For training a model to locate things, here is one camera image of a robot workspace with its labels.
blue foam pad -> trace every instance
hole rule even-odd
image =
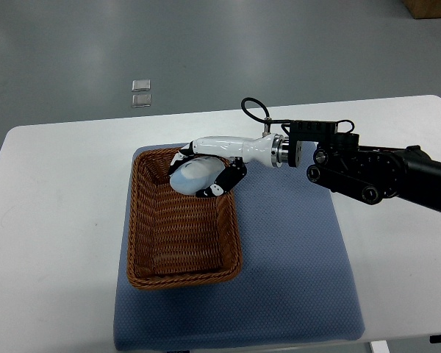
[[[356,340],[364,324],[329,191],[299,168],[247,165],[234,189],[243,268],[232,281],[143,291],[126,277],[129,199],[115,303],[118,350],[173,351]],[[149,146],[144,150],[167,146]]]

gray floor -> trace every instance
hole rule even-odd
[[[138,78],[153,102],[134,110]],[[0,147],[18,125],[237,109],[245,96],[420,94],[441,97],[441,19],[414,20],[400,0],[0,1]],[[428,338],[389,346],[441,352]]]

brown wicker basket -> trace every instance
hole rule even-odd
[[[127,277],[139,289],[224,282],[242,267],[233,193],[174,191],[168,167],[177,150],[145,151],[132,166]]]

white table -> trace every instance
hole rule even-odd
[[[420,144],[441,161],[436,96],[272,107],[270,113],[349,118],[362,145]],[[262,129],[241,110],[12,129],[0,151],[0,352],[113,352],[135,150],[205,135],[257,138]],[[397,198],[372,207],[332,198],[366,326],[360,340],[441,334],[441,214]]]

